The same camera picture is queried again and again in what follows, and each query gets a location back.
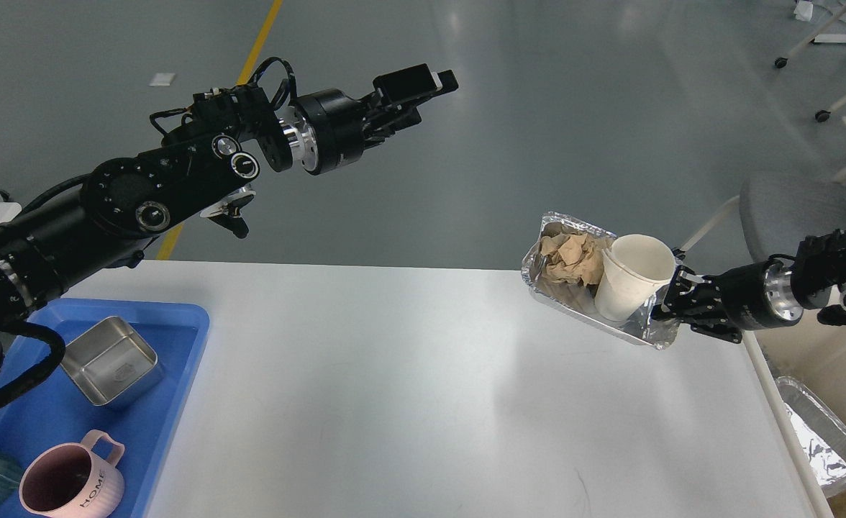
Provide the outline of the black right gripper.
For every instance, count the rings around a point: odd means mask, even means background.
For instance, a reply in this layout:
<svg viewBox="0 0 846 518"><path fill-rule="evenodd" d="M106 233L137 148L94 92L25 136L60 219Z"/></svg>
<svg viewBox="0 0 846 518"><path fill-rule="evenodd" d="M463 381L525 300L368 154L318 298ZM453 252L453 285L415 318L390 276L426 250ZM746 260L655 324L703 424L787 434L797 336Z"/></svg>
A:
<svg viewBox="0 0 846 518"><path fill-rule="evenodd" d="M793 327L803 315L793 295L791 267L765 261L718 276L677 268L650 318L683 322L707 337L741 343L742 330Z"/></svg>

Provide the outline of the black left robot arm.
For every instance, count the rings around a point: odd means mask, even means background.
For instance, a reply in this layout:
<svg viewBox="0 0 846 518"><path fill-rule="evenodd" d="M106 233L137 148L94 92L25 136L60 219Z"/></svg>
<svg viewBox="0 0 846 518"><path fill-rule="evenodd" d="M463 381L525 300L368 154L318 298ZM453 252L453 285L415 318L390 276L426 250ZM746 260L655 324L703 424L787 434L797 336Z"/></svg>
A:
<svg viewBox="0 0 846 518"><path fill-rule="evenodd" d="M458 88L452 70L420 63L377 76L360 99L335 88L299 94L289 62L268 57L242 84L151 114L154 127L180 120L161 132L160 147L61 181L0 223L0 409L44 383L65 355L63 338L29 315L105 268L134 268L190 217L247 236L241 211L260 164L245 142L258 142L278 173L296 164L328 173L419 124L420 105Z"/></svg>

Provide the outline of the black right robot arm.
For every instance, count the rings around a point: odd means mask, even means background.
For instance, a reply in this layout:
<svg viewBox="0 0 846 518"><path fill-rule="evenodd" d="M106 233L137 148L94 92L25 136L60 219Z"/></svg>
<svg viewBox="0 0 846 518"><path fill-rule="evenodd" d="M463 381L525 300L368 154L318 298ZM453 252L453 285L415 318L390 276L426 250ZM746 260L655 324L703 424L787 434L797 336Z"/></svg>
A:
<svg viewBox="0 0 846 518"><path fill-rule="evenodd" d="M650 317L739 343L746 331L794 327L808 309L820 324L846 327L846 230L808 236L795 255L771 255L722 274L680 265Z"/></svg>

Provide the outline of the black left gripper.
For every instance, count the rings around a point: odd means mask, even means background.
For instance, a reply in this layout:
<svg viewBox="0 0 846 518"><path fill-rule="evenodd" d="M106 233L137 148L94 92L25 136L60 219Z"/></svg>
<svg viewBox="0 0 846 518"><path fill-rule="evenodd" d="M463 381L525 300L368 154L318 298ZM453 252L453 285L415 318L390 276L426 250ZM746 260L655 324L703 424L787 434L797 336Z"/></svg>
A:
<svg viewBox="0 0 846 518"><path fill-rule="evenodd" d="M419 108L392 108L424 102L457 91L452 70L433 73L426 63L384 73L373 79L374 92L354 99L336 88L295 98L292 108L310 128L309 157L302 160L307 173L321 175L358 161L366 150L383 144L397 132L421 122Z"/></svg>

